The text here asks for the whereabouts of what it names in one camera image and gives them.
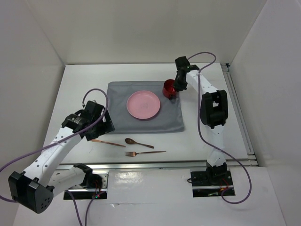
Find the copper spoon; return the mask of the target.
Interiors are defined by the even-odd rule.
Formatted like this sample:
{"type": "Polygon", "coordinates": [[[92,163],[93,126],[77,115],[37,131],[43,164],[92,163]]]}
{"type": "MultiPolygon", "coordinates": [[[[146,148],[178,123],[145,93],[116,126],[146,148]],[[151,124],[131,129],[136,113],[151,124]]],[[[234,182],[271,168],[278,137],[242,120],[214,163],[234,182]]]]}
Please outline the copper spoon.
{"type": "Polygon", "coordinates": [[[143,144],[143,143],[139,143],[139,142],[136,142],[134,141],[133,139],[131,138],[125,138],[125,142],[129,145],[141,145],[141,146],[145,146],[147,148],[151,148],[151,149],[154,149],[154,146],[152,145],[147,145],[147,144],[143,144]]]}

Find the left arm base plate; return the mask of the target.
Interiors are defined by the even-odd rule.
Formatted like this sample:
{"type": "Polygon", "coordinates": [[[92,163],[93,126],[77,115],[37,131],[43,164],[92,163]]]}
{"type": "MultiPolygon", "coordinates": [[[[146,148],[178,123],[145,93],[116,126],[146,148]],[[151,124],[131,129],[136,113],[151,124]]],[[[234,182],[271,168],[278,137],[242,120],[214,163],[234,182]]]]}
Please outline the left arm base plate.
{"type": "Polygon", "coordinates": [[[107,186],[108,186],[108,179],[109,179],[109,173],[106,171],[93,171],[94,174],[97,174],[98,176],[101,177],[101,182],[100,180],[95,182],[95,180],[92,181],[92,185],[88,185],[87,187],[83,187],[81,185],[74,185],[70,187],[68,190],[75,190],[75,191],[106,191],[107,186]]]}

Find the pink plate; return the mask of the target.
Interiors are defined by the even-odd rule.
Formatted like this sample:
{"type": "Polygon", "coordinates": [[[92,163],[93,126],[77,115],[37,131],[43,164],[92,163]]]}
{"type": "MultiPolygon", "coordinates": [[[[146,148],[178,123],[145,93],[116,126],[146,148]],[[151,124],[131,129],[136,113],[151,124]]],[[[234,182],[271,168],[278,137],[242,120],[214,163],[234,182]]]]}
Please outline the pink plate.
{"type": "Polygon", "coordinates": [[[127,111],[136,119],[146,120],[154,117],[160,110],[161,103],[157,95],[142,90],[133,93],[127,100],[127,111]]]}

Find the copper knife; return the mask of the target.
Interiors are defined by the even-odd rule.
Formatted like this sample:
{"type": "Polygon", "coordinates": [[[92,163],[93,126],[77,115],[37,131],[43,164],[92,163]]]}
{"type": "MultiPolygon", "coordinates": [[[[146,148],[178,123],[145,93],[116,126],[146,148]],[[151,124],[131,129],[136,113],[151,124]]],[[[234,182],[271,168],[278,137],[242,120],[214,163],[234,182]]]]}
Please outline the copper knife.
{"type": "Polygon", "coordinates": [[[121,144],[117,144],[117,143],[112,143],[112,142],[101,141],[101,140],[97,140],[97,139],[92,139],[90,141],[94,142],[94,143],[103,143],[103,144],[114,145],[114,146],[119,146],[119,147],[126,147],[125,145],[121,145],[121,144]]]}

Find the copper fork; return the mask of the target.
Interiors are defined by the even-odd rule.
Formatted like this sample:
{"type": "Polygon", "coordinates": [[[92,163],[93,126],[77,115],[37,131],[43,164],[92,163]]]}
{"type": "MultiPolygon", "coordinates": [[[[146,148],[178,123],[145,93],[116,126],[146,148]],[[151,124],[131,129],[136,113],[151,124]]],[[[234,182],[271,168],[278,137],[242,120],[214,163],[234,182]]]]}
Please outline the copper fork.
{"type": "Polygon", "coordinates": [[[150,151],[150,152],[125,152],[125,156],[127,157],[136,157],[140,154],[153,154],[153,153],[165,153],[166,151],[150,151]]]}

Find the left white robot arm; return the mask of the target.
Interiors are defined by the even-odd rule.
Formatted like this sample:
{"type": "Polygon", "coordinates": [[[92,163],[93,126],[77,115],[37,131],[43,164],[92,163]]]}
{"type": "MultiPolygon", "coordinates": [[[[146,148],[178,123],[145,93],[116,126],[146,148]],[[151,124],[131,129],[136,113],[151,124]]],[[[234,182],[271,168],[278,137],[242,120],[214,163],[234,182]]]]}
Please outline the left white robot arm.
{"type": "Polygon", "coordinates": [[[83,164],[75,163],[69,170],[56,169],[67,154],[82,140],[97,139],[115,130],[109,113],[103,105],[88,101],[84,109],[65,118],[52,143],[21,173],[8,178],[12,199],[37,214],[44,212],[53,198],[72,186],[97,188],[101,176],[83,164]]]}

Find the grey cloth placemat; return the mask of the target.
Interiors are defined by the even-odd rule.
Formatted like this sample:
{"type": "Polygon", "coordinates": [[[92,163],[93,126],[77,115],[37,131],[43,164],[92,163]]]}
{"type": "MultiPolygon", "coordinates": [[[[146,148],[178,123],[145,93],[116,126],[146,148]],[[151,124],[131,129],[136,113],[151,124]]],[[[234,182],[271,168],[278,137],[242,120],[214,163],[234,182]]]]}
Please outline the grey cloth placemat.
{"type": "Polygon", "coordinates": [[[163,81],[113,81],[108,84],[109,115],[116,134],[176,133],[184,131],[179,95],[169,100],[163,95],[163,81]],[[159,112],[140,120],[127,110],[128,98],[137,91],[150,91],[160,100],[159,112]]]}

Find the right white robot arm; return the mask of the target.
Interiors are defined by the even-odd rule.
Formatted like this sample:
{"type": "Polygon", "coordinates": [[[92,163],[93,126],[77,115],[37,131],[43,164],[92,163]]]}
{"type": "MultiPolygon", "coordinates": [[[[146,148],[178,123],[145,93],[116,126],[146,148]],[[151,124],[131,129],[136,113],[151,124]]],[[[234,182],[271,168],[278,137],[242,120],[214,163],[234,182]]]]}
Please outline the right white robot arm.
{"type": "Polygon", "coordinates": [[[211,147],[206,160],[205,180],[217,184],[227,173],[225,155],[221,151],[223,131],[228,113],[228,97],[225,90],[218,90],[201,73],[214,62],[199,68],[192,65],[186,56],[175,59],[177,74],[173,83],[175,91],[181,92],[191,85],[198,93],[198,131],[201,124],[206,129],[207,139],[201,135],[202,141],[211,147]]]}

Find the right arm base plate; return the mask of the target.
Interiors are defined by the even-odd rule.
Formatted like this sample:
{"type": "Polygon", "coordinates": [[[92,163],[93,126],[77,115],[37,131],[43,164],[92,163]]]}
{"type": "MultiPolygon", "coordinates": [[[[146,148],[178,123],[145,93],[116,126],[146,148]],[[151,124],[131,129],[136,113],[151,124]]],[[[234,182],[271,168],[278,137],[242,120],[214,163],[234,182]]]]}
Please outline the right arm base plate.
{"type": "Polygon", "coordinates": [[[210,176],[207,171],[192,171],[187,182],[192,186],[232,186],[233,180],[228,170],[221,176],[210,176]]]}

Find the red mug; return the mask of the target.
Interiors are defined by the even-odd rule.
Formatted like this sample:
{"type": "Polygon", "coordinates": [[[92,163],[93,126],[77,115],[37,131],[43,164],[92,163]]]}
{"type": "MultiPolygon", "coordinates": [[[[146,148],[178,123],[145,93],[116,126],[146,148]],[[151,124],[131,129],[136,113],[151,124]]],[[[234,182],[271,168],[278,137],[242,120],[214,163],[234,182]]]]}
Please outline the red mug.
{"type": "Polygon", "coordinates": [[[178,98],[178,92],[174,88],[174,80],[168,79],[163,84],[162,93],[169,100],[178,98]]]}

